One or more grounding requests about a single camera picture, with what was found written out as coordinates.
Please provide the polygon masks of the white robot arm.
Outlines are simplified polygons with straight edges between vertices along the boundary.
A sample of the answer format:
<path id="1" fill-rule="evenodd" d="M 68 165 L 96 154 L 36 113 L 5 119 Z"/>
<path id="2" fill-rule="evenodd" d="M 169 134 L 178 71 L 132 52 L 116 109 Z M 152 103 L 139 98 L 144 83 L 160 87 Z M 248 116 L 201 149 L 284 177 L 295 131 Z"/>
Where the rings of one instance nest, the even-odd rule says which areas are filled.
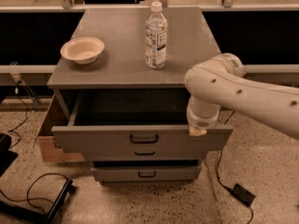
<path id="1" fill-rule="evenodd" d="M 187 121 L 191 135 L 204 135 L 226 107 L 299 139 L 299 89 L 243 78 L 244 66 L 231 53 L 199 63 L 185 75 L 191 95 Z"/>

